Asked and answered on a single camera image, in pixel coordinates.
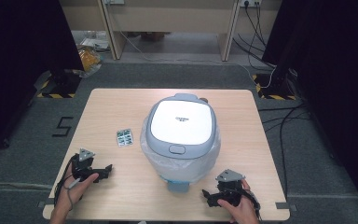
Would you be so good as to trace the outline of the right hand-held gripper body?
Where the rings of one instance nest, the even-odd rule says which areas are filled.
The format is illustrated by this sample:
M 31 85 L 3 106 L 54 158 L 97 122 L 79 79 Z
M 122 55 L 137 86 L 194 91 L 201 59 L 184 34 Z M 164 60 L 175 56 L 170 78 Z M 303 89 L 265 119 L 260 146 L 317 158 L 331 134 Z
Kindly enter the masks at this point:
M 245 190 L 242 186 L 241 181 L 244 178 L 244 175 L 230 169 L 223 171 L 215 179 L 218 182 L 217 188 L 219 189 L 217 199 L 223 199 L 233 206 L 237 206 L 241 201 L 241 196 L 246 196 L 255 203 L 254 194 L 250 190 Z

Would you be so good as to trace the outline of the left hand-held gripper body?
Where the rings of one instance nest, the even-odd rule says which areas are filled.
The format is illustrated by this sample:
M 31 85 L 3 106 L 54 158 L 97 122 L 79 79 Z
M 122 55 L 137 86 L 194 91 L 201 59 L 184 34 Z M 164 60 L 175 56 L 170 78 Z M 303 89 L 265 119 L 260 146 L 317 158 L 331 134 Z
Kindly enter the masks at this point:
M 72 175 L 75 180 L 83 182 L 92 174 L 104 174 L 103 169 L 93 169 L 91 167 L 95 153 L 85 148 L 79 149 L 79 152 L 71 159 Z

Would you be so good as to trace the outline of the green pill blister pack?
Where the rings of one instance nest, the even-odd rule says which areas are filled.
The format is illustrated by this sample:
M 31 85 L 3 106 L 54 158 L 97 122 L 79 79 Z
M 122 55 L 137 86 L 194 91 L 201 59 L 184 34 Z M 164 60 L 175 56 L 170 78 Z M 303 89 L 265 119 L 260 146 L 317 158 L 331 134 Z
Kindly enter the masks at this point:
M 119 147 L 130 146 L 133 144 L 131 129 L 117 131 L 117 145 Z

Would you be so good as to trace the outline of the grey white lidded trash can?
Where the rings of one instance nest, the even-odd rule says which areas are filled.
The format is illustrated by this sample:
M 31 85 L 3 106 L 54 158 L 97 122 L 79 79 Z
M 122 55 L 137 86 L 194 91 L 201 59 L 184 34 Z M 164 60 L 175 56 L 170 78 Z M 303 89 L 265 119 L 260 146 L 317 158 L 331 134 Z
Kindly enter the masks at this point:
M 147 118 L 147 144 L 159 155 L 173 159 L 204 156 L 211 150 L 218 127 L 213 108 L 206 100 L 190 93 L 177 93 L 160 100 Z M 166 182 L 172 192 L 187 192 L 194 184 Z

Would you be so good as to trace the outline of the person's right hand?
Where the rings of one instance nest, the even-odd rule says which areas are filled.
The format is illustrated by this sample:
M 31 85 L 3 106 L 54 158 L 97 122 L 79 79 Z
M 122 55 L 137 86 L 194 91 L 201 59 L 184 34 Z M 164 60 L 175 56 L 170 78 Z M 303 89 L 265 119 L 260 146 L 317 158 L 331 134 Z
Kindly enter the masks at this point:
M 230 224 L 259 224 L 255 204 L 249 197 L 241 196 L 241 201 L 237 206 L 233 206 L 223 199 L 217 202 L 231 214 Z

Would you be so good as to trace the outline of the person's left hand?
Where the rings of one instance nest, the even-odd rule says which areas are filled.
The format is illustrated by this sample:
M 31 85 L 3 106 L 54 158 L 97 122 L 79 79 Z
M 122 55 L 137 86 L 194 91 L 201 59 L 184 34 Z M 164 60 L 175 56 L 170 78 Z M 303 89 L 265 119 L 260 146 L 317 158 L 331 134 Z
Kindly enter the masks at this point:
M 60 196 L 54 208 L 67 209 L 70 212 L 97 177 L 98 174 L 92 174 L 83 182 L 79 182 L 74 179 L 71 169 L 68 169 L 64 176 Z

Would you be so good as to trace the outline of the clear plastic bin liner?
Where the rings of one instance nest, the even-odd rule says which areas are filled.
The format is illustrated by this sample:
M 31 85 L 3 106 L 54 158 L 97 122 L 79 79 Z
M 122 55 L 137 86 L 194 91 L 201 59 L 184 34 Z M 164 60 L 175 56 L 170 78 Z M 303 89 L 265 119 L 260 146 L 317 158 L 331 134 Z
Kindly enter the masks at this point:
M 208 153 L 196 159 L 182 160 L 164 157 L 152 150 L 146 140 L 147 120 L 148 118 L 144 119 L 141 130 L 141 148 L 158 175 L 164 180 L 192 184 L 200 181 L 214 168 L 221 147 L 219 127 L 216 127 L 213 145 Z

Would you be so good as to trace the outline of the black stand base hazard tape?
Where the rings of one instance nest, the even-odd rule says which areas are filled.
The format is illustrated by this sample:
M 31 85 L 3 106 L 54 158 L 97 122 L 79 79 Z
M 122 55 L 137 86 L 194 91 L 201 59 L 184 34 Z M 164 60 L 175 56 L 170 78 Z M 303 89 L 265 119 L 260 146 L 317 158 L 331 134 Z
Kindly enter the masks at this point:
M 71 70 L 59 70 L 51 73 L 42 83 L 38 98 L 64 99 L 74 98 L 81 77 Z
M 287 75 L 270 74 L 252 75 L 255 89 L 261 99 L 295 100 L 296 95 L 290 87 Z

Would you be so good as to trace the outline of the yellow plastic bag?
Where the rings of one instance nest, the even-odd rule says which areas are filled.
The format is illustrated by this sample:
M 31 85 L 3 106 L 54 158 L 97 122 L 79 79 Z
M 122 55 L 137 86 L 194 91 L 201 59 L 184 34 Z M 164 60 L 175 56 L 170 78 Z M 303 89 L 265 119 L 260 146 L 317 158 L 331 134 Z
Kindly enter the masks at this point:
M 78 55 L 85 72 L 90 72 L 92 69 L 96 69 L 100 64 L 101 57 L 94 51 L 94 49 L 82 48 L 78 51 Z

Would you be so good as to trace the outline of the black curtain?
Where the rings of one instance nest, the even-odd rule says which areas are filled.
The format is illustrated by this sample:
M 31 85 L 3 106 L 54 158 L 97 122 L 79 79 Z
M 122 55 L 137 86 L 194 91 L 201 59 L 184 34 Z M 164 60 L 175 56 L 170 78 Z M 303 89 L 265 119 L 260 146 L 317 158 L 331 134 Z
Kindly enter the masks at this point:
M 82 68 L 60 0 L 0 0 L 0 141 L 42 73 Z
M 358 190 L 358 0 L 282 0 L 264 60 L 287 63 Z

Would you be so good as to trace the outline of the clear plastic packets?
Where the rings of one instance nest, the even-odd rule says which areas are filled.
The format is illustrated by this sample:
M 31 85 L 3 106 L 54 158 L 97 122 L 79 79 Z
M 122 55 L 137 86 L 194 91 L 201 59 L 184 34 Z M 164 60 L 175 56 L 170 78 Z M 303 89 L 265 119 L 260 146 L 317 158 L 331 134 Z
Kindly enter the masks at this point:
M 98 51 L 109 51 L 109 41 L 105 31 L 85 31 L 81 46 L 91 47 Z

